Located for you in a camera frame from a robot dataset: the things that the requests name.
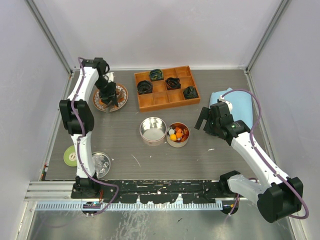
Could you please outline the tall pink lunch tin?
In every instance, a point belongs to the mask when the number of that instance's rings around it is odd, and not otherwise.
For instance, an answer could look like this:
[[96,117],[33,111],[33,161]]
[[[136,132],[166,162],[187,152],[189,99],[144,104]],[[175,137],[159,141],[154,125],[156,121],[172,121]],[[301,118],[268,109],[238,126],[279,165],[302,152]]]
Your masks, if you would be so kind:
[[140,136],[145,144],[156,147],[165,142],[166,123],[158,117],[148,117],[139,126]]

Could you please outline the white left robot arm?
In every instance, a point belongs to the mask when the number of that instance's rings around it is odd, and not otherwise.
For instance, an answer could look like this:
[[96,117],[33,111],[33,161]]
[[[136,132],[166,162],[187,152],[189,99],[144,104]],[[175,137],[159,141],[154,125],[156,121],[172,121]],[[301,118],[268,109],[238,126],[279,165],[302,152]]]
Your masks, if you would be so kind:
[[79,57],[78,62],[79,77],[67,99],[59,102],[59,110],[63,126],[75,147],[77,170],[74,186],[76,189],[82,189],[88,198],[95,198],[100,193],[100,182],[92,158],[91,136],[95,119],[88,100],[96,87],[102,103],[118,106],[117,84],[109,74],[109,64],[102,57]]

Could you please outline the white radish slice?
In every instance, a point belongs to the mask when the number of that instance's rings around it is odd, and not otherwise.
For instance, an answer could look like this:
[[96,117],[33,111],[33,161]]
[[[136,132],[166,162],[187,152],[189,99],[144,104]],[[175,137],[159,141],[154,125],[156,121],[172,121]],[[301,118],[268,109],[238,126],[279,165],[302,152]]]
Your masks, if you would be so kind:
[[175,130],[174,129],[169,129],[169,131],[168,131],[168,135],[170,136],[170,135],[173,135],[175,133]]

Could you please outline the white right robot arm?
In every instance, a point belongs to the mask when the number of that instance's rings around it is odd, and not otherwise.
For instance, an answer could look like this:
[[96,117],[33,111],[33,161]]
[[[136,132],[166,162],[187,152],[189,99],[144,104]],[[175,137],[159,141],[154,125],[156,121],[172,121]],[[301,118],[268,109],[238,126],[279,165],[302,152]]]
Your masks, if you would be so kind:
[[274,223],[285,217],[295,217],[303,206],[303,183],[289,177],[263,151],[242,121],[233,119],[227,103],[217,102],[203,107],[195,129],[203,130],[228,143],[246,161],[258,182],[233,170],[220,176],[219,191],[225,197],[239,194],[255,204],[262,217]]

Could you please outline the red sausage piece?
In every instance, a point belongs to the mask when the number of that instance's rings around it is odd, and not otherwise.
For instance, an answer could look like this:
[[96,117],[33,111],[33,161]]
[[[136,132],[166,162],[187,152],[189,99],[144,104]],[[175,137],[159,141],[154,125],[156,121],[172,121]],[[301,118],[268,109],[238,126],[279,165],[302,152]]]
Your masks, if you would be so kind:
[[182,142],[186,141],[188,139],[188,137],[189,137],[189,131],[187,129],[184,129],[181,141]]

